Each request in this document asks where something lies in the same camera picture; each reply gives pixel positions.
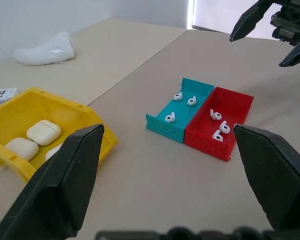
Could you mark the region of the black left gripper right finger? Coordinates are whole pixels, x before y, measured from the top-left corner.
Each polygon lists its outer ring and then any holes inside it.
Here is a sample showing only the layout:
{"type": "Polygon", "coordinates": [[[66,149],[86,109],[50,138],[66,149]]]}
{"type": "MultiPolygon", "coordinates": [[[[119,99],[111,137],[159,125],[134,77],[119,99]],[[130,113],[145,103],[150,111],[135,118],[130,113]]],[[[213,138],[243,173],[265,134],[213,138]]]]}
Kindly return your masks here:
{"type": "Polygon", "coordinates": [[[248,183],[274,230],[300,230],[300,154],[280,135],[235,124],[248,183]]]}

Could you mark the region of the white crumpled plastic bag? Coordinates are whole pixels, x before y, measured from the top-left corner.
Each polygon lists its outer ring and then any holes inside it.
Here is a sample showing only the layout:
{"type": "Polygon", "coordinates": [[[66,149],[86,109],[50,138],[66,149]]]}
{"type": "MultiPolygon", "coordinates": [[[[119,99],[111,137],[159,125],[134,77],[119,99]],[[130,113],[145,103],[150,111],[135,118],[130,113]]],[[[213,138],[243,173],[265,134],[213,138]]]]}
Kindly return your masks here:
{"type": "Polygon", "coordinates": [[[28,66],[60,64],[74,57],[73,39],[68,32],[60,32],[36,47],[14,50],[14,58],[28,66]]]}

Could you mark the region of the teal brick-pattern tray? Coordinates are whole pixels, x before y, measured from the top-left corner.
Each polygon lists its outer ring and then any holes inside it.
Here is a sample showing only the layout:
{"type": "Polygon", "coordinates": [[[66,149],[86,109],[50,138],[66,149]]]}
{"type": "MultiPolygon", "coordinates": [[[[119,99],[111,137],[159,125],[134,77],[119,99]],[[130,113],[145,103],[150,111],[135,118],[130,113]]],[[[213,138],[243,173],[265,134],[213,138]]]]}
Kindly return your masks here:
{"type": "Polygon", "coordinates": [[[185,139],[186,127],[215,88],[214,85],[208,83],[183,78],[180,90],[177,92],[182,92],[183,99],[174,101],[172,98],[157,116],[146,114],[146,129],[182,144],[185,139]],[[188,99],[193,96],[196,96],[197,104],[189,106],[187,104],[188,99]],[[171,112],[175,113],[175,122],[165,122],[165,117],[170,115],[171,112]]]}

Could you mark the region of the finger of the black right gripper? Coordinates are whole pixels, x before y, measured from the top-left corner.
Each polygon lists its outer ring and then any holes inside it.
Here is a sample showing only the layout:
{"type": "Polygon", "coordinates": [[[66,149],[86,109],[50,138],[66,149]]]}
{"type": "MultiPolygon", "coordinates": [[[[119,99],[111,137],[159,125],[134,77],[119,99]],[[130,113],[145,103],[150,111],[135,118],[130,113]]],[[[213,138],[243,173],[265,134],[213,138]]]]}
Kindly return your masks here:
{"type": "Polygon", "coordinates": [[[280,67],[293,67],[300,63],[300,41],[279,63],[280,67]]]}
{"type": "Polygon", "coordinates": [[[229,41],[234,42],[243,39],[252,32],[272,4],[272,0],[258,0],[247,11],[245,11],[235,24],[230,34],[229,41]]]}

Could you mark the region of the yellow plastic bin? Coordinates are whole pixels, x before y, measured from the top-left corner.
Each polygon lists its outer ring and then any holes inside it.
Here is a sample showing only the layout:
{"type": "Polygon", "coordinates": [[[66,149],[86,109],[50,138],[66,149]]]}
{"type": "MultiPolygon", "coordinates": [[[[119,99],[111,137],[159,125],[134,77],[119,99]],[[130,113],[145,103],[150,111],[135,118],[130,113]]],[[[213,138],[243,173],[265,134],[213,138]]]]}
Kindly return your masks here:
{"type": "Polygon", "coordinates": [[[0,104],[0,168],[6,166],[25,183],[45,163],[51,149],[62,144],[75,131],[104,121],[90,107],[31,87],[0,104]],[[38,153],[25,160],[5,145],[15,138],[25,138],[27,130],[41,120],[48,120],[61,128],[60,136],[38,153]]]}

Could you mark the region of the white printed card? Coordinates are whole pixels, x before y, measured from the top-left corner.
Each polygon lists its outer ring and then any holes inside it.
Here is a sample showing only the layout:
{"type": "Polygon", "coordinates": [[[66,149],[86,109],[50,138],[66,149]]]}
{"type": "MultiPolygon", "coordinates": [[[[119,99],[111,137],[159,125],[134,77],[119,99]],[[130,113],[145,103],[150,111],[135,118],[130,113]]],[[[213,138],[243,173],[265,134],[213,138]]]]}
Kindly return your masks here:
{"type": "Polygon", "coordinates": [[[9,99],[13,98],[14,96],[20,93],[18,88],[4,88],[0,89],[0,104],[8,101],[9,99]]]}

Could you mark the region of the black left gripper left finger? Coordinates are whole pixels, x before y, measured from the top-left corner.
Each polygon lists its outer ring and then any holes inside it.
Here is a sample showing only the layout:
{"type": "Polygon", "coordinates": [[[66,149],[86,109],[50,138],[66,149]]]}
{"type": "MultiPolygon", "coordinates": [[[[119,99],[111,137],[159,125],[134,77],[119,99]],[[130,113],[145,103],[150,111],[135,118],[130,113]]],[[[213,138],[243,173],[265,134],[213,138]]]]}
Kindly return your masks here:
{"type": "Polygon", "coordinates": [[[103,124],[79,129],[32,176],[0,222],[0,240],[66,240],[82,228],[96,182],[103,124]]]}

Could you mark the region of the red brick-pattern tray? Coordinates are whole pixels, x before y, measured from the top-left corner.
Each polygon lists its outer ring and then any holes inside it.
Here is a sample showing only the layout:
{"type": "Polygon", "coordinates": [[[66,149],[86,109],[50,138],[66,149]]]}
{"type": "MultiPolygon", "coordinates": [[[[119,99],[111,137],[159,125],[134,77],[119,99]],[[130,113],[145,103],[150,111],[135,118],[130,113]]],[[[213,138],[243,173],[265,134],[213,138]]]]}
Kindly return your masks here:
{"type": "Polygon", "coordinates": [[[233,126],[245,122],[253,100],[251,95],[217,86],[186,127],[184,144],[222,161],[229,161],[236,144],[233,126]],[[221,113],[222,119],[211,119],[210,109],[221,113]],[[223,121],[227,121],[230,133],[220,132],[223,137],[221,142],[213,139],[212,135],[223,121]]]}

